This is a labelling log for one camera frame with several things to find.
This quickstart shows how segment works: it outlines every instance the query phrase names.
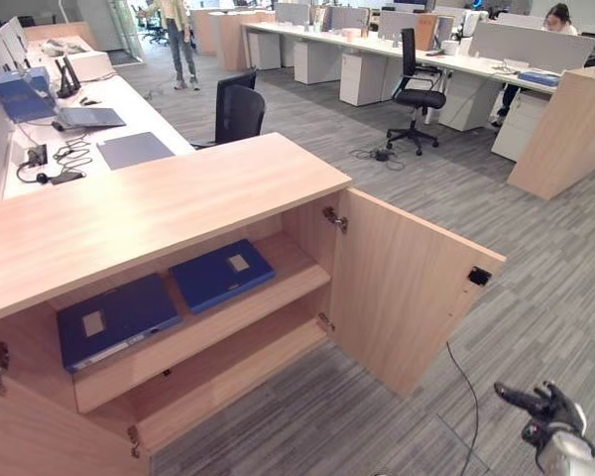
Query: gray laptop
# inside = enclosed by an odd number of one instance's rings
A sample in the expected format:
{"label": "gray laptop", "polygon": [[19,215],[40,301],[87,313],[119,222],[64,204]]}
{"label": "gray laptop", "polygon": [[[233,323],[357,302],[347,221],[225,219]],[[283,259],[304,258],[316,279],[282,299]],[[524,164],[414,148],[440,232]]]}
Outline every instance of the gray laptop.
{"label": "gray laptop", "polygon": [[65,128],[126,125],[115,110],[108,107],[63,107],[59,110],[58,122]]}
{"label": "gray laptop", "polygon": [[97,148],[113,171],[174,155],[151,132],[99,142]]}

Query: beige jacket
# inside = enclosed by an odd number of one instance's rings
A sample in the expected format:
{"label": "beige jacket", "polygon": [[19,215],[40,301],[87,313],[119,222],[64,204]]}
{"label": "beige jacket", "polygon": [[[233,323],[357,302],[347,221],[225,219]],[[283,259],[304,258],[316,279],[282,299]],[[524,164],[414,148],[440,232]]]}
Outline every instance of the beige jacket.
{"label": "beige jacket", "polygon": [[[541,30],[545,30],[546,32],[549,31],[546,27],[542,27]],[[572,35],[574,37],[579,35],[577,29],[570,23],[564,24],[564,28],[562,28],[558,33],[561,33],[562,35]]]}
{"label": "beige jacket", "polygon": [[188,29],[189,17],[187,16],[187,11],[183,4],[183,0],[155,0],[155,3],[153,3],[148,9],[146,9],[146,15],[150,17],[154,15],[157,10],[159,10],[161,12],[161,24],[163,28],[167,29],[168,20],[166,19],[166,14],[164,13],[164,9],[162,6],[163,2],[173,3],[175,11],[175,22],[177,23],[178,30],[182,32],[183,29]]}

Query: cabinet door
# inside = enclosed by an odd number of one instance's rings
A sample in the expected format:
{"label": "cabinet door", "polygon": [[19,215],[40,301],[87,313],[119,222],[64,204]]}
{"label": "cabinet door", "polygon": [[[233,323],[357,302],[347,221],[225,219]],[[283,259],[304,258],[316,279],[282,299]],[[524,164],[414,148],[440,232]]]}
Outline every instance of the cabinet door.
{"label": "cabinet door", "polygon": [[505,258],[356,189],[341,193],[330,337],[394,391],[417,383]]}
{"label": "cabinet door", "polygon": [[147,476],[148,461],[110,433],[19,383],[0,396],[0,476]]}

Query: woman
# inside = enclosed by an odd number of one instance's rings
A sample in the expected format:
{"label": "woman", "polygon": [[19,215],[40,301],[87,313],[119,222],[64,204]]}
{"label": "woman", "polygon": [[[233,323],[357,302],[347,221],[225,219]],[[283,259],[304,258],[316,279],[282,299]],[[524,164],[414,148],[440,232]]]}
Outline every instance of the woman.
{"label": "woman", "polygon": [[[558,3],[553,5],[551,9],[544,17],[543,30],[549,32],[563,33],[565,35],[579,35],[577,29],[571,24],[571,15],[568,12],[568,7],[564,3]],[[500,127],[503,125],[507,114],[509,114],[509,108],[518,93],[519,88],[512,84],[507,84],[505,87],[505,93],[503,94],[503,107],[497,112],[497,117],[493,126]]]}
{"label": "woman", "polygon": [[196,66],[191,56],[191,37],[189,32],[189,18],[183,0],[155,0],[152,6],[141,13],[141,16],[150,17],[159,11],[163,28],[168,31],[172,59],[177,71],[177,91],[186,89],[187,84],[182,75],[182,63],[180,62],[180,50],[182,50],[187,69],[189,69],[189,83],[194,90],[199,90],[198,78],[196,77]]}

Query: blue binder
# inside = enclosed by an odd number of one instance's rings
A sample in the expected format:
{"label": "blue binder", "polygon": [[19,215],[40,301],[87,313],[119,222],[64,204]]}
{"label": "blue binder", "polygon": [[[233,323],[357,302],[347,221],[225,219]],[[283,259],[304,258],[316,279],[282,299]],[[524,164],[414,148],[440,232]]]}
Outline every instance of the blue binder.
{"label": "blue binder", "polygon": [[241,295],[276,276],[249,240],[240,240],[174,266],[172,274],[194,314]]}
{"label": "blue binder", "polygon": [[32,67],[26,76],[18,71],[0,73],[0,103],[9,118],[18,124],[55,116],[49,72],[44,67]]}
{"label": "blue binder", "polygon": [[158,275],[128,283],[58,312],[63,366],[74,373],[179,322]]}

